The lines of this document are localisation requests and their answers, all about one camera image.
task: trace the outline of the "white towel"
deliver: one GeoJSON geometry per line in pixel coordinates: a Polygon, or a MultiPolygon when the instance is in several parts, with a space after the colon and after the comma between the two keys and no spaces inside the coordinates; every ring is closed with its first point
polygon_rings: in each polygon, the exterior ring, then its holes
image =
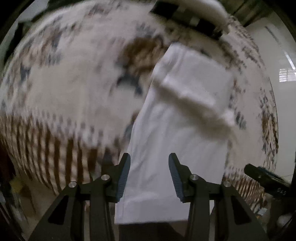
{"type": "Polygon", "coordinates": [[[193,11],[197,17],[203,18],[228,34],[229,14],[217,0],[165,0],[166,2],[184,6],[193,11]]]}
{"type": "Polygon", "coordinates": [[[152,78],[127,149],[131,168],[116,205],[117,224],[188,218],[189,204],[177,198],[170,175],[171,152],[208,182],[221,183],[224,173],[234,123],[228,109],[232,75],[214,60],[172,44],[152,78]]]}

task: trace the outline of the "white fabric fold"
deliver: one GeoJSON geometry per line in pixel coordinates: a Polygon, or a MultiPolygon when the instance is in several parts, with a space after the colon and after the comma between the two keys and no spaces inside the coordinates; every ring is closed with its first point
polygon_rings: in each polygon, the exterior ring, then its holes
{"type": "Polygon", "coordinates": [[[215,26],[220,27],[226,34],[229,33],[229,14],[223,5],[216,0],[165,0],[170,3],[185,6],[193,11],[197,17],[203,18],[215,26]]]}
{"type": "Polygon", "coordinates": [[[188,218],[189,204],[177,198],[169,171],[171,152],[208,182],[220,183],[224,173],[234,122],[228,109],[232,75],[198,52],[172,44],[152,78],[127,149],[131,168],[116,205],[117,224],[188,218]]]}

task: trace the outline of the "textured fabric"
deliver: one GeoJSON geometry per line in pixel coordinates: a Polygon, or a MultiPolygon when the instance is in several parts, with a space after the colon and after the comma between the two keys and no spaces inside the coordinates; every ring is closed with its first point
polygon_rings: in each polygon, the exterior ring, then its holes
{"type": "Polygon", "coordinates": [[[174,43],[156,64],[152,79],[127,149],[131,168],[115,208],[118,224],[187,220],[190,204],[176,196],[170,153],[207,182],[220,184],[224,174],[227,139],[234,125],[228,109],[231,73],[174,43]]]}
{"type": "Polygon", "coordinates": [[[225,179],[249,204],[258,202],[263,189],[243,167],[252,163],[272,171],[278,150],[276,106],[258,47],[234,18],[230,33],[214,41],[150,14],[152,7],[86,1],[37,22],[1,78],[3,146],[20,170],[55,193],[71,180],[90,181],[96,160],[118,161],[151,71],[172,42],[181,42],[234,76],[229,106],[236,126],[225,179]]]}
{"type": "Polygon", "coordinates": [[[167,0],[171,3],[176,3],[185,6],[195,12],[197,16],[213,23],[228,33],[229,14],[226,12],[223,5],[216,0],[167,0]]]}

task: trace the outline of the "patterned blanket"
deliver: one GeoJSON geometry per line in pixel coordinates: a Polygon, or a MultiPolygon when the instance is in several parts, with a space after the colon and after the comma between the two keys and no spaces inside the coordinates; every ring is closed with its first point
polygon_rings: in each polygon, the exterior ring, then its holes
{"type": "Polygon", "coordinates": [[[55,194],[87,183],[129,143],[150,74],[170,43],[213,58],[234,75],[236,126],[224,179],[248,204],[263,197],[245,164],[273,171],[278,151],[274,95],[258,47],[234,18],[213,40],[149,13],[153,3],[86,1],[50,13],[26,34],[0,86],[0,140],[19,170],[55,194]]]}

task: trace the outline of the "metal screw cap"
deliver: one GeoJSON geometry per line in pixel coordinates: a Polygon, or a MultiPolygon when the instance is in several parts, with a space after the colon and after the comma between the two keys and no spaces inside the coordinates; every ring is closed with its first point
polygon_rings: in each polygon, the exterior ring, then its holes
{"type": "Polygon", "coordinates": [[[225,181],[225,182],[223,182],[223,185],[224,185],[225,187],[229,188],[229,187],[231,186],[231,183],[230,183],[230,182],[227,182],[227,181],[225,181]]]}
{"type": "Polygon", "coordinates": [[[77,185],[77,182],[70,182],[70,183],[68,184],[68,186],[71,187],[71,188],[76,187],[76,185],[77,185]]]}
{"type": "Polygon", "coordinates": [[[198,175],[196,174],[191,174],[190,175],[190,179],[193,180],[193,181],[196,181],[198,179],[198,175]]]}
{"type": "Polygon", "coordinates": [[[102,179],[103,181],[107,181],[109,178],[110,178],[110,176],[107,175],[107,174],[101,176],[101,179],[102,179]]]}

